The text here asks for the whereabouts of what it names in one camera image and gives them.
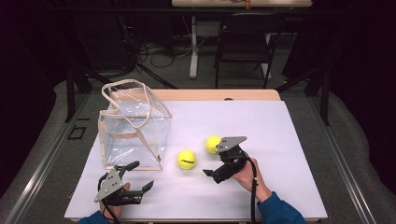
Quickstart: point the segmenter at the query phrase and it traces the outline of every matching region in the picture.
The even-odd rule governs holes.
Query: person's arm
[[[100,211],[96,211],[90,217],[80,219],[77,224],[109,224],[110,222],[102,216]]]
[[[124,189],[129,190],[131,187],[130,183],[126,183],[124,185]],[[123,207],[122,206],[109,206],[113,214],[119,218],[120,215],[122,214]],[[112,223],[111,220],[113,220],[113,216],[110,215],[110,213],[105,209],[105,206],[100,202],[100,211],[96,211],[93,213],[90,217],[84,217],[77,222],[78,224],[108,224]]]
[[[306,223],[300,212],[285,201],[281,201],[275,192],[257,206],[262,213],[262,223]]]
[[[268,189],[262,178],[259,164],[254,158],[251,158],[251,160],[254,162],[257,171],[256,198],[258,200],[257,206],[262,213],[262,223],[305,223],[299,211],[290,204],[281,201],[275,192]],[[233,175],[233,178],[236,179],[244,189],[251,192],[253,172],[250,162],[248,161],[240,172]]]

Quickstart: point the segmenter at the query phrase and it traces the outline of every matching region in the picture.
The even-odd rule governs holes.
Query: table leg
[[[267,43],[269,43],[270,37],[271,37],[271,34],[265,35],[265,41],[267,41]],[[261,66],[262,66],[262,74],[265,76],[265,74],[267,73],[267,69],[268,69],[268,63],[262,63]],[[268,80],[271,80],[271,73],[268,74]]]
[[[191,65],[190,65],[190,78],[197,78],[198,67],[198,48],[197,48],[197,34],[196,34],[196,20],[192,17],[191,22]]]

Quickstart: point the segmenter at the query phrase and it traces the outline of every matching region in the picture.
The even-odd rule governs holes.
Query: hand
[[[126,190],[129,190],[130,187],[131,187],[131,184],[130,183],[126,183],[123,188],[126,189]],[[117,218],[119,218],[120,215],[122,214],[122,209],[123,209],[122,206],[111,206],[110,205],[109,208],[111,209],[111,211],[114,213],[114,215]],[[105,210],[105,206],[102,204],[102,201],[101,201],[100,202],[100,211],[103,212],[103,210]],[[106,211],[104,213],[104,216],[107,219],[109,219],[109,220],[113,219],[113,216],[110,215],[110,213],[107,211],[107,209],[106,209]]]
[[[272,195],[272,191],[267,188],[262,179],[262,173],[260,172],[259,164],[257,163],[256,159],[250,158],[254,165],[256,166],[257,171],[257,188],[256,188],[256,198],[259,203],[264,202]],[[246,190],[252,190],[253,184],[253,171],[251,167],[250,161],[247,161],[245,167],[239,171],[238,173],[233,175],[233,178],[238,181],[238,183]]]

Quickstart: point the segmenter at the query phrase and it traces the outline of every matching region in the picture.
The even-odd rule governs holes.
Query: desk
[[[250,0],[250,5],[254,7],[311,7],[311,0]],[[172,6],[174,7],[236,7],[240,9],[245,8],[244,2],[233,3],[230,0],[172,0]],[[191,21],[191,66],[190,66],[190,78],[197,77],[197,66],[198,66],[198,48],[196,41],[196,19],[192,16]],[[262,71],[266,73],[268,65],[262,64]]]
[[[135,222],[250,221],[250,193],[232,178],[216,184],[202,171],[221,166],[219,156],[204,149],[205,139],[212,134],[247,136],[240,147],[259,160],[269,188],[275,189],[305,218],[327,217],[289,111],[276,91],[155,92],[173,114],[163,170],[132,171],[124,175],[123,181],[131,182],[132,189],[140,189],[151,180],[154,186],[141,204],[125,206],[120,219]],[[233,98],[233,101],[223,101],[225,98]],[[250,116],[253,113],[262,116]],[[189,171],[179,169],[175,160],[184,148],[193,150],[197,157],[196,166]],[[64,215],[66,218],[79,219],[98,209],[93,198],[97,181],[104,173],[96,138]]]

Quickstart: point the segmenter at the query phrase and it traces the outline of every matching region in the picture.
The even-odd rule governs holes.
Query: wooden table edge
[[[280,101],[276,90],[153,90],[163,101],[223,101],[267,100]]]

